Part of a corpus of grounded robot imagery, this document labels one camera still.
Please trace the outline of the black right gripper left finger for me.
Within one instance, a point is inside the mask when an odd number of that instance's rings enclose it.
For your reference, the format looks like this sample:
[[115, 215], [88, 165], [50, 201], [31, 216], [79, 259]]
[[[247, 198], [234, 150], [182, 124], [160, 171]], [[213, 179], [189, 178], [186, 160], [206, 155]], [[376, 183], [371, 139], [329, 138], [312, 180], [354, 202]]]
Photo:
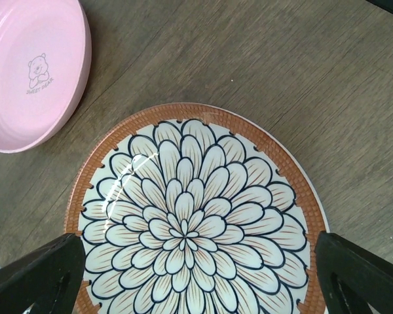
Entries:
[[84, 267], [80, 237], [57, 237], [0, 269], [0, 313], [71, 313]]

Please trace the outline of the flower pattern brown-rim plate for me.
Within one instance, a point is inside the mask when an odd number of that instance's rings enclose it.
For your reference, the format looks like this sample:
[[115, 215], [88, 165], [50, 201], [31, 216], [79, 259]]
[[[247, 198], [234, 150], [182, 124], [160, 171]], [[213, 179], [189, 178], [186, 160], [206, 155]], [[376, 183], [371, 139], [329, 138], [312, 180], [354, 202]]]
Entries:
[[86, 254], [79, 313], [326, 313], [328, 222], [297, 160], [220, 108], [132, 115], [77, 175], [65, 230]]

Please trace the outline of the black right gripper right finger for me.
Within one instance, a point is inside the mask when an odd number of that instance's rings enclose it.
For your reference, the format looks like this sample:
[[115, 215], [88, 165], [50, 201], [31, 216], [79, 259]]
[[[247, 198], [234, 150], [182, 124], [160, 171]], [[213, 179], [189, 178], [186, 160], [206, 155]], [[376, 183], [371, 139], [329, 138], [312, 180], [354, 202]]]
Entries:
[[329, 313], [393, 313], [393, 264], [335, 233], [320, 232], [314, 252]]

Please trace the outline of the pink bear plate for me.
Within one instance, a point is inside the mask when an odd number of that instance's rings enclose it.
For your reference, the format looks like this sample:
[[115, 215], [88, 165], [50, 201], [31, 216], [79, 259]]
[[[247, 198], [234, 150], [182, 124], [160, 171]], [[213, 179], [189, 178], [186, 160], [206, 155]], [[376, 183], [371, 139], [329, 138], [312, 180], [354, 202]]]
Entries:
[[79, 1], [0, 1], [0, 152], [49, 140], [77, 108], [91, 34]]

